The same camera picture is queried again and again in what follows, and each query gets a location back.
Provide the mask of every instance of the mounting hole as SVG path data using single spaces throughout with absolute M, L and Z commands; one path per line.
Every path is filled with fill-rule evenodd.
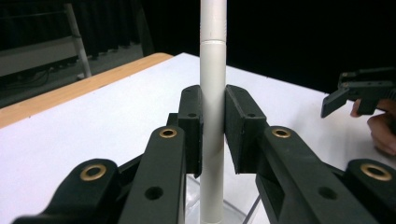
M 318 190 L 320 196 L 322 196 L 325 199 L 329 200 L 336 200 L 337 199 L 337 194 L 334 192 L 334 190 L 329 189 L 327 187 L 321 187 Z
M 146 190 L 145 196 L 149 200 L 157 200 L 163 196 L 163 189 L 160 187 L 151 187 Z
M 272 133 L 276 137 L 281 137 L 281 138 L 288 138 L 291 136 L 290 132 L 284 129 L 273 129 Z
M 93 181 L 99 179 L 106 173 L 106 167 L 103 164 L 92 164 L 86 166 L 79 177 L 83 181 Z
M 364 163 L 361 165 L 361 171 L 376 180 L 390 181 L 392 179 L 390 172 L 378 165 Z
M 160 136 L 162 138 L 171 138 L 177 135 L 177 131 L 175 129 L 163 129 L 160 131 Z

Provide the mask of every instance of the human hand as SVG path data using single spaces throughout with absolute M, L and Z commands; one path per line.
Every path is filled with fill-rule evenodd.
M 357 118 L 358 107 L 361 101 L 357 100 L 353 105 L 350 116 Z M 384 110 L 384 114 L 372 116 L 367 120 L 371 129 L 375 147 L 389 155 L 396 155 L 396 135 L 392 132 L 391 126 L 396 122 L 396 102 L 392 100 L 381 100 L 377 106 L 378 109 Z

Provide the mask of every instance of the white tube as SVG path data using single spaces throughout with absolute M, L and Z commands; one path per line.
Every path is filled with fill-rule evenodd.
M 222 223 L 223 220 L 226 16 L 226 0 L 201 0 L 200 84 L 204 114 L 200 192 L 202 224 Z

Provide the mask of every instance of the white tabletop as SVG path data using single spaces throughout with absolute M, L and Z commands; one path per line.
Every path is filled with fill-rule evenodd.
M 350 160 L 370 158 L 396 167 L 395 158 L 374 150 L 368 117 L 349 116 L 350 102 L 321 119 L 325 93 L 232 67 L 227 83 L 249 91 L 270 125 L 293 129 L 324 162 L 345 169 Z M 180 54 L 1 129 L 0 223 L 40 213 L 83 161 L 102 158 L 122 165 L 143 153 L 151 132 L 178 111 L 181 91 L 196 84 L 199 58 Z M 247 212 L 258 195 L 255 176 L 234 175 L 227 147 L 225 157 L 224 198 Z M 265 219 L 261 205 L 255 222 Z

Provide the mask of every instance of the wooden table edge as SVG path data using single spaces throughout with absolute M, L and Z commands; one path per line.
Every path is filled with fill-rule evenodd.
M 133 75 L 146 68 L 171 59 L 165 53 L 154 53 L 142 59 L 105 71 L 93 77 L 49 91 L 25 101 L 0 109 L 0 128 L 4 128 L 19 120 L 29 118 L 56 105 L 73 100 L 88 92 L 100 89 L 110 83 Z

